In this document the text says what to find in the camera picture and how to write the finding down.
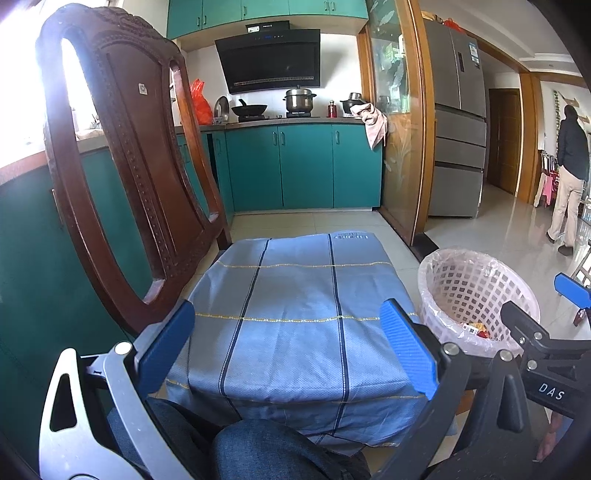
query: dish cloth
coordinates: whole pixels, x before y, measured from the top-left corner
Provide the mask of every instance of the dish cloth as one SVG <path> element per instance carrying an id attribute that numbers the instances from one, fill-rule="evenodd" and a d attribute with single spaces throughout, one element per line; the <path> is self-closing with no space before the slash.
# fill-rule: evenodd
<path id="1" fill-rule="evenodd" d="M 386 133 L 388 132 L 388 117 L 380 112 L 373 103 L 353 105 L 351 113 L 361 118 L 365 124 L 365 133 L 368 136 L 369 147 L 373 150 L 381 141 L 386 144 Z"/>

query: ceiling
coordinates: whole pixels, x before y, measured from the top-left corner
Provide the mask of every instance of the ceiling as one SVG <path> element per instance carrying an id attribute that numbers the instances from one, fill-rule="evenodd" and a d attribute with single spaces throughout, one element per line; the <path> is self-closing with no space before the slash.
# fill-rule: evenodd
<path id="1" fill-rule="evenodd" d="M 488 40 L 534 72 L 580 76 L 558 35 L 527 0 L 420 0 L 421 9 Z"/>

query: jeans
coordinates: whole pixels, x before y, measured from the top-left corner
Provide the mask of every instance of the jeans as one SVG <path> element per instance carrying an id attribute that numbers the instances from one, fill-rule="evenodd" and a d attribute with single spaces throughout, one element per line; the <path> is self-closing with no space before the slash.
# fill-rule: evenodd
<path id="1" fill-rule="evenodd" d="M 270 420 L 241 420 L 221 429 L 168 400 L 149 398 L 148 406 L 196 478 L 203 480 L 366 480 L 361 453 L 329 452 L 301 433 Z M 144 465 L 115 409 L 109 424 L 122 456 Z"/>

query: refrigerator label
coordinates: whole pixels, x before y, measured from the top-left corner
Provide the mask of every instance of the refrigerator label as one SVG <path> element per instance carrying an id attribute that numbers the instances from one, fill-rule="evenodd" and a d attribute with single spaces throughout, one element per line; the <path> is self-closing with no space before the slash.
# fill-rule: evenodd
<path id="1" fill-rule="evenodd" d="M 476 63 L 476 65 L 480 65 L 480 59 L 478 58 L 478 49 L 476 48 L 475 43 L 470 42 L 470 55 L 472 56 L 472 61 Z"/>

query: refrigerator drawer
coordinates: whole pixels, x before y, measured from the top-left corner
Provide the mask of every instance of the refrigerator drawer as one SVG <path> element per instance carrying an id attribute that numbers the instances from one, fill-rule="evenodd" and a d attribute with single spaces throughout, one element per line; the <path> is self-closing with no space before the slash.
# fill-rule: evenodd
<path id="1" fill-rule="evenodd" d="M 482 172 L 435 166 L 429 215 L 475 217 L 481 191 Z"/>
<path id="2" fill-rule="evenodd" d="M 435 139 L 435 162 L 454 163 L 473 168 L 484 168 L 486 148 L 447 138 Z"/>
<path id="3" fill-rule="evenodd" d="M 484 120 L 437 108 L 435 117 L 437 118 L 435 134 L 438 137 L 486 146 L 486 122 Z"/>

